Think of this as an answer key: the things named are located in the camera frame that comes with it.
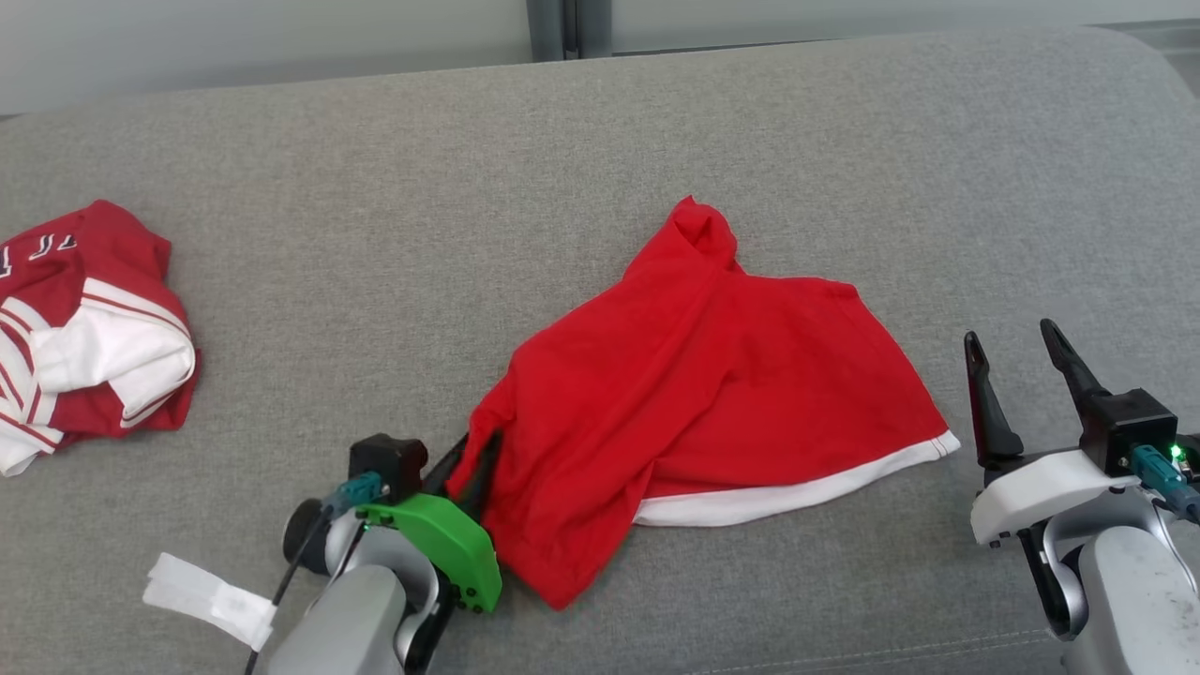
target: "gray sofa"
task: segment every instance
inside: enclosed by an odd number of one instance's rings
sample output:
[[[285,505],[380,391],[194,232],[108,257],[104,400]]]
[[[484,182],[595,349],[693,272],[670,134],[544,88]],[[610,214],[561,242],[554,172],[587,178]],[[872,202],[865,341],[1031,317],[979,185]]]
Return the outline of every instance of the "gray sofa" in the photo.
[[[0,234],[94,199],[174,243],[204,352],[174,434],[0,484],[0,671],[239,673],[140,603],[169,551],[269,595],[293,507],[376,431],[440,455],[514,347],[691,193],[752,273],[852,282],[964,449],[816,508],[634,528],[563,613],[506,577],[433,673],[1058,673],[1019,546],[974,544],[961,340],[1034,447],[1078,424],[1037,321],[1200,429],[1200,114],[1093,29],[922,35],[100,101],[0,124]],[[1180,530],[1200,561],[1200,532]],[[322,580],[296,577],[276,620]],[[277,644],[278,638],[271,644]]]

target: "red and white shirt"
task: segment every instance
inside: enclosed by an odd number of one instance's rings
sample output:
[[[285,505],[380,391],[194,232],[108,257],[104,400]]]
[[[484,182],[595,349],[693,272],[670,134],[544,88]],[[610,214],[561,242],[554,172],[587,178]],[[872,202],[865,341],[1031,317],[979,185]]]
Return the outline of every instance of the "red and white shirt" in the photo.
[[[92,436],[178,429],[197,352],[170,243],[108,202],[0,245],[0,473]]]

